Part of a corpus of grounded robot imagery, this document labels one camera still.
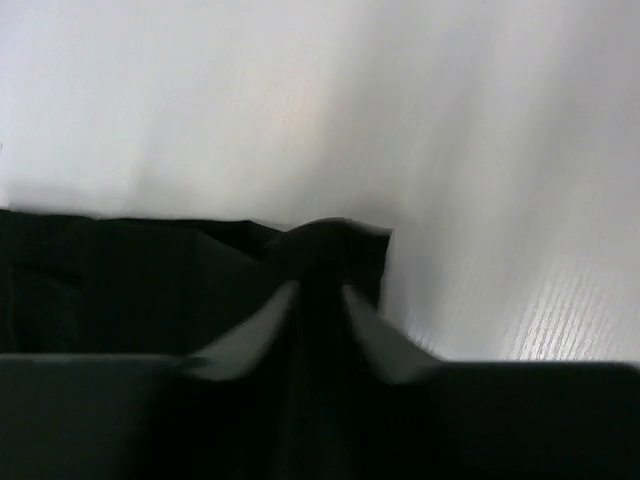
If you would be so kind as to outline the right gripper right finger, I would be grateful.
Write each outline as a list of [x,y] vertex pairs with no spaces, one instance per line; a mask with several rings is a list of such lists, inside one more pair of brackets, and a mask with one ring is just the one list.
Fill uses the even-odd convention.
[[440,366],[440,359],[414,343],[380,316],[351,286],[343,287],[355,337],[377,377],[388,384],[408,384]]

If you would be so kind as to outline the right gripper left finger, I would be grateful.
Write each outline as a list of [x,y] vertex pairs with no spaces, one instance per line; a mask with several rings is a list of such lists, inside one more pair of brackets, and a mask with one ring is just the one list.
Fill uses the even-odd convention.
[[297,285],[287,282],[254,314],[184,359],[184,370],[205,380],[233,380],[260,363],[283,327]]

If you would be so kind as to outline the black t shirt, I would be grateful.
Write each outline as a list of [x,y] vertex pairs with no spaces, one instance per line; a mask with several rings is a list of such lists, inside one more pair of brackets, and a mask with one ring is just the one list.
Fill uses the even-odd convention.
[[[390,236],[256,223],[1,214],[5,479],[354,479],[367,365],[343,298],[380,298]],[[248,375],[184,359],[295,299]]]

